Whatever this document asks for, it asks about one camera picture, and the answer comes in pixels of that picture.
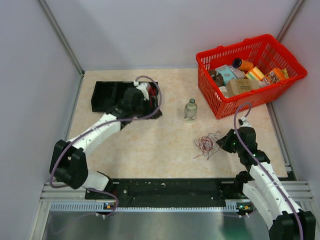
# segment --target orange package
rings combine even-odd
[[[285,80],[286,76],[281,72],[281,70],[277,67],[272,69],[268,74],[262,78],[263,81],[267,85],[276,84],[282,80]]]

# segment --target small box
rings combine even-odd
[[[260,85],[257,80],[247,78],[232,79],[226,85],[230,98],[259,88]]]
[[[260,71],[256,66],[247,72],[245,75],[248,79],[255,79],[257,81],[261,81],[264,78],[264,74]]]
[[[237,79],[236,75],[231,71],[229,66],[226,64],[220,67],[217,67],[215,70],[222,75],[224,85],[227,85],[227,83],[231,79]]]
[[[233,74],[236,76],[237,79],[245,79],[246,74],[239,70],[238,68],[234,68],[233,66],[229,66],[230,70],[233,72]]]
[[[281,70],[277,67],[272,69],[268,74],[264,76],[261,80],[267,85],[276,84],[282,80],[285,80],[286,76],[281,72]]]

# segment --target red plastic basket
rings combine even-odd
[[[264,74],[269,73],[273,68],[286,68],[290,78],[270,86],[225,98],[210,77],[208,70],[225,64],[231,65],[235,58],[252,62]],[[277,99],[297,80],[307,75],[306,69],[301,66],[292,53],[270,34],[247,38],[243,42],[233,45],[218,46],[199,52],[196,55],[196,60],[198,62],[199,89],[217,119],[234,114],[237,107],[245,102],[250,102],[253,107],[269,103]]]

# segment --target beige tabletop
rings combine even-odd
[[[88,168],[111,178],[233,178],[245,167],[236,154],[220,149],[209,160],[195,146],[197,138],[233,128],[233,116],[217,120],[198,88],[196,68],[86,71],[77,102],[70,138],[93,125],[103,115],[92,112],[96,81],[132,81],[148,75],[158,82],[163,116],[133,121],[109,137],[87,156]],[[184,120],[190,98],[198,105],[197,118]],[[283,157],[266,105],[252,109],[248,120],[256,131],[258,149],[264,151],[278,177],[286,177]]]

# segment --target cable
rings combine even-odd
[[[104,122],[98,126],[96,126],[97,129],[105,126],[105,125],[108,125],[108,124],[113,124],[113,123],[117,123],[117,122],[131,122],[131,121],[138,121],[138,120],[145,120],[145,119],[150,119],[152,118],[160,109],[160,106],[161,106],[161,103],[162,103],[162,93],[161,93],[161,90],[158,86],[158,84],[156,83],[156,81],[154,81],[151,77],[149,76],[145,76],[145,75],[141,75],[141,76],[138,76],[134,81],[137,82],[139,79],[141,78],[146,78],[146,79],[149,79],[150,81],[152,81],[154,83],[154,85],[156,86],[156,88],[158,89],[158,93],[159,93],[159,97],[160,97],[160,100],[158,101],[158,106],[156,107],[156,109],[146,115],[146,116],[143,116],[143,117],[139,117],[139,118],[123,118],[123,119],[115,119],[115,120],[112,120],[112,121],[107,121],[107,122]],[[67,187],[67,185],[61,185],[61,186],[55,186],[53,184],[53,181],[54,181],[54,176],[55,176],[55,172],[57,170],[57,167],[60,163],[60,161],[62,160],[63,156],[66,154],[66,152],[69,150],[69,148],[71,148],[71,146],[73,144],[75,144],[77,141],[79,141],[80,139],[82,139],[83,137],[85,137],[86,135],[90,134],[91,132],[93,132],[94,130],[93,129],[89,129],[88,131],[82,133],[81,135],[79,135],[78,137],[76,137],[72,142],[70,142],[66,148],[62,151],[62,153],[60,154],[60,156],[58,157],[56,163],[54,164],[53,166],[53,169],[52,169],[52,172],[50,174],[50,186],[54,189],[59,189],[59,188],[64,188],[64,187]]]
[[[216,133],[209,133],[207,136],[203,136],[194,140],[194,144],[198,147],[202,154],[195,156],[193,159],[196,159],[200,156],[204,156],[207,160],[209,160],[209,158],[213,154],[219,151],[220,146],[216,151],[210,154],[210,152],[214,149],[214,146],[216,145],[217,141],[220,139],[219,137],[217,137],[217,133],[220,132],[217,131]]]
[[[99,194],[105,194],[105,195],[108,195],[108,196],[110,196],[110,197],[113,197],[114,198],[114,200],[115,200],[115,206],[114,206],[114,208],[112,209],[112,211],[111,212],[109,212],[107,215],[105,215],[106,217],[110,217],[110,216],[112,216],[113,214],[115,214],[115,211],[116,211],[116,209],[118,208],[118,206],[119,206],[119,199],[117,198],[117,196],[116,195],[113,195],[112,193],[110,193],[110,192],[106,192],[106,191],[100,191],[100,190],[97,190],[97,189],[94,189],[94,188],[87,188],[87,190],[89,190],[89,191],[92,191],[92,192],[96,192],[96,193],[99,193]]]
[[[244,143],[244,141],[241,139],[238,129],[237,129],[237,115],[239,113],[239,111],[245,106],[245,105],[249,105],[249,110],[246,113],[245,117],[247,117],[251,111],[252,108],[252,104],[250,102],[245,102],[243,104],[241,104],[235,111],[235,115],[233,118],[233,125],[234,125],[234,131],[235,134],[239,140],[239,142],[241,143],[241,145],[244,147],[244,149],[249,153],[249,155],[253,158],[253,160],[258,164],[258,166],[265,172],[265,174],[269,177],[269,179],[273,182],[273,184],[275,185],[275,187],[278,189],[278,191],[281,193],[281,195],[283,196],[283,198],[285,199],[285,201],[288,203],[289,207],[291,208],[293,215],[296,219],[296,222],[298,224],[298,228],[299,228],[299,235],[300,235],[300,240],[304,240],[304,233],[303,233],[303,228],[302,228],[302,224],[301,221],[299,219],[299,216],[294,208],[294,206],[292,205],[290,199],[286,196],[286,194],[284,193],[284,191],[282,191],[282,189],[279,187],[279,185],[275,182],[275,179],[272,177],[272,175],[267,171],[267,169],[259,162],[259,160],[253,155],[253,153],[249,150],[249,148],[246,146],[246,144]]]

